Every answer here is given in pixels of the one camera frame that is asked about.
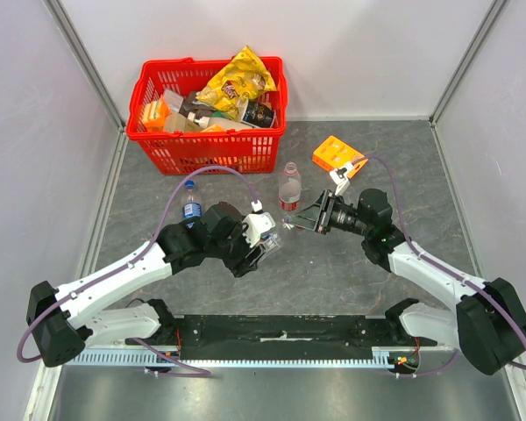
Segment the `small bottle white cap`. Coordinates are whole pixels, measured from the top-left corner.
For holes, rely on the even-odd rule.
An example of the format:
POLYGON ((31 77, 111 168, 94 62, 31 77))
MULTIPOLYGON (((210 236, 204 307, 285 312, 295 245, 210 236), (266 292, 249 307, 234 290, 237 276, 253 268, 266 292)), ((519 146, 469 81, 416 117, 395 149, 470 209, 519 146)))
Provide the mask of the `small bottle white cap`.
POLYGON ((273 254, 279 252, 288 241, 293 226, 288 222, 279 221, 272 231, 261 238, 259 248, 262 250, 261 261, 269 259, 273 254))

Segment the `clear bottle red label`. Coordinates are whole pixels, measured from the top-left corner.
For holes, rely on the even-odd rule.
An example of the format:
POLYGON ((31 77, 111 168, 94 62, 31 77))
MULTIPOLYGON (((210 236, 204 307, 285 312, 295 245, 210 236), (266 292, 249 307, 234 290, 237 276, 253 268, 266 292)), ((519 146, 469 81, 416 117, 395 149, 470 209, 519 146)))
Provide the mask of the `clear bottle red label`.
POLYGON ((297 165, 287 162, 279 182, 279 201, 284 211, 298 208, 302 193, 302 181, 297 165))

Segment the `clear bottle blue label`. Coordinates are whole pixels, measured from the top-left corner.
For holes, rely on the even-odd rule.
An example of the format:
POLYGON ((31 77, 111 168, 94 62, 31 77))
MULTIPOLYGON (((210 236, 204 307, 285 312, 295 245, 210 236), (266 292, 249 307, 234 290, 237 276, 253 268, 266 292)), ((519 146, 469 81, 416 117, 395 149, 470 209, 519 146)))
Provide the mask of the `clear bottle blue label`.
POLYGON ((203 215, 200 193, 192 180, 188 180, 184 184, 184 202, 181 210, 184 219, 200 218, 203 215))

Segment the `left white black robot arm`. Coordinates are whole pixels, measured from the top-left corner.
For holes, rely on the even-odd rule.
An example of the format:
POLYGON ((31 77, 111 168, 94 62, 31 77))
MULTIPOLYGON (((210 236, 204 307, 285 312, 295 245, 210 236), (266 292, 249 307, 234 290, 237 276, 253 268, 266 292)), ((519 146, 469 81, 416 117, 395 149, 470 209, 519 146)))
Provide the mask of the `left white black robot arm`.
POLYGON ((109 306, 207 259, 222 261, 236 278, 246 275, 266 254, 265 242, 274 230, 272 216, 263 210, 242 215, 229 203, 212 205, 200 217, 165 225, 132 253, 80 280, 33 286, 24 336, 34 340, 46 367, 63 365, 104 341, 149 338, 166 344, 175 323, 165 305, 152 300, 137 312, 110 311, 109 306))

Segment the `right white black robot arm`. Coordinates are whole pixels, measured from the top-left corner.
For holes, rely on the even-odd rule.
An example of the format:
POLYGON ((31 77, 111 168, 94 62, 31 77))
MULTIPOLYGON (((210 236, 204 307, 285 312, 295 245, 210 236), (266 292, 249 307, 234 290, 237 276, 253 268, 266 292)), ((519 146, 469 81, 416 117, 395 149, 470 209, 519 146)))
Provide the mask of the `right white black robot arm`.
POLYGON ((384 323, 386 339, 404 345, 430 339, 461 352, 485 375, 512 365, 526 370, 526 311, 514 286, 462 272, 422 249, 392 220, 379 189, 365 189, 356 204, 329 190, 309 207, 285 218, 287 225, 319 234, 333 229, 361 236, 367 259, 405 278, 444 304, 432 308, 410 299, 394 307, 384 323))

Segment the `beige pump bottle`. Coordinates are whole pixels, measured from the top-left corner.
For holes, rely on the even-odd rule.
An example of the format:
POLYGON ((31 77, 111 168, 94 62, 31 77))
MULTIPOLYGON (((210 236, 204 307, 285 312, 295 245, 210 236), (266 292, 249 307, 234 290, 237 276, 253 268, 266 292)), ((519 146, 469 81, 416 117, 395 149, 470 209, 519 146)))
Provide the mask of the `beige pump bottle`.
POLYGON ((252 127, 227 118, 185 118, 182 114, 171 114, 165 123, 164 132, 225 132, 229 130, 251 130, 252 127))

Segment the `orange cardboard box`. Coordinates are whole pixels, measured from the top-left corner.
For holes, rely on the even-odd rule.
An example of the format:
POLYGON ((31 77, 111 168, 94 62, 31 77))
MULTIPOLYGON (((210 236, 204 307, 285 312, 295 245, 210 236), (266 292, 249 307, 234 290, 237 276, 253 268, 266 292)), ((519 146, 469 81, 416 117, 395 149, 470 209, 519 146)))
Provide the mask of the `orange cardboard box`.
POLYGON ((349 172, 348 178, 352 179, 368 162, 364 155, 343 140, 329 136, 312 154, 312 161, 321 169, 330 172, 341 168, 347 162, 355 162, 356 167, 349 172))

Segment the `red plastic shopping basket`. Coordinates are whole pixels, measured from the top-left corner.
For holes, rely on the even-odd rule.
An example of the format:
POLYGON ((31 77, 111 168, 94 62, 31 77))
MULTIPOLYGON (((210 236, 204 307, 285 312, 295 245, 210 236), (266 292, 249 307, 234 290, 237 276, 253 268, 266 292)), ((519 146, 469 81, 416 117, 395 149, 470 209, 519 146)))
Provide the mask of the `red plastic shopping basket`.
POLYGON ((163 175, 187 175, 198 168, 221 165, 244 174, 271 173, 275 169, 282 135, 286 131, 288 84, 281 58, 261 58, 277 90, 258 100, 275 111, 271 129, 223 132, 149 132, 142 124, 143 109, 166 89, 186 96, 201 90, 227 60, 153 60, 143 64, 129 104, 128 139, 136 142, 163 175))

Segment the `black instant noodle cup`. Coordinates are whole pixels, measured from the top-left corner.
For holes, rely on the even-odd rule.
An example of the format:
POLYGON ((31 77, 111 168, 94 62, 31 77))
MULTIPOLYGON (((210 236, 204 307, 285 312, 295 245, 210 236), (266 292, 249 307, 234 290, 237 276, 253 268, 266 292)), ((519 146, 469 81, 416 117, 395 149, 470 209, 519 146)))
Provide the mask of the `black instant noodle cup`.
POLYGON ((269 106, 254 100, 245 101, 238 113, 238 122, 255 128, 268 129, 274 125, 276 113, 269 106))

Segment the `yellow chips bag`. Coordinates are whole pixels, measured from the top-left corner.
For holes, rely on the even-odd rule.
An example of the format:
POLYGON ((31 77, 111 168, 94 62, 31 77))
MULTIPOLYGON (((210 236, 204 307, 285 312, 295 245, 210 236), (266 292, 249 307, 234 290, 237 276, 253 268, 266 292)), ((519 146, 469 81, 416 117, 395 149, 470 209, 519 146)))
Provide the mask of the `yellow chips bag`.
POLYGON ((276 83, 262 59, 249 46, 244 46, 196 94, 196 99, 235 120, 241 105, 276 90, 276 83))

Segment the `brown snack packet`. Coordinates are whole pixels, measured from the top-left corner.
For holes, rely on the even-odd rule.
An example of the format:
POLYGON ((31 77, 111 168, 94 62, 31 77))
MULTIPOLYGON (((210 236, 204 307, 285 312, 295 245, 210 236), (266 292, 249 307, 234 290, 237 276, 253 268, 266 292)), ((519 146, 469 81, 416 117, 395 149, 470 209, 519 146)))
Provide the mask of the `brown snack packet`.
POLYGON ((179 109, 179 112, 185 117, 189 118, 189 114, 194 114, 194 119, 196 118, 203 118, 203 117, 211 117, 217 110, 201 101, 199 101, 197 98, 196 92, 190 92, 184 99, 181 104, 181 108, 179 109))

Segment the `orange yellow sponge pack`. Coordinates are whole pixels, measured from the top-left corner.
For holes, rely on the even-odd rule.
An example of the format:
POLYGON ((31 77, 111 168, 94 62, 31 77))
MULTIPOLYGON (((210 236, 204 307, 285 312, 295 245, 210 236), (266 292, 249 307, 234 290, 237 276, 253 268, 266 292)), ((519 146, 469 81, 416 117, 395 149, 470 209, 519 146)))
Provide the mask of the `orange yellow sponge pack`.
POLYGON ((159 99, 148 103, 142 112, 141 123, 148 132, 162 132, 166 119, 171 115, 165 99, 159 99))

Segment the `clear plastic packet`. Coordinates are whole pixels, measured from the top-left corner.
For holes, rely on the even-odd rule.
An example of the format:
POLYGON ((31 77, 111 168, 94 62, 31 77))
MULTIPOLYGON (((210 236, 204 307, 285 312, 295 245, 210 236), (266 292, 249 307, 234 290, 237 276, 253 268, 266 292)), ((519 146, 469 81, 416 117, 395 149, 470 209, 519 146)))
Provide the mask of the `clear plastic packet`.
POLYGON ((164 90, 163 99, 172 113, 178 113, 184 102, 184 97, 171 89, 164 90))

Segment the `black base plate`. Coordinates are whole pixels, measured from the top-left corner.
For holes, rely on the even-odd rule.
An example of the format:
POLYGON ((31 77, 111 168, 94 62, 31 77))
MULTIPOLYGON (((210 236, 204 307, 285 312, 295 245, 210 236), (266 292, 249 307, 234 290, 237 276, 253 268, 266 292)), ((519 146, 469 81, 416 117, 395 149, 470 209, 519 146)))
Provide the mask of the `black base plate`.
POLYGON ((185 359, 368 358, 374 347, 435 346, 413 339, 389 318, 336 316, 186 315, 161 326, 146 343, 179 346, 185 359))

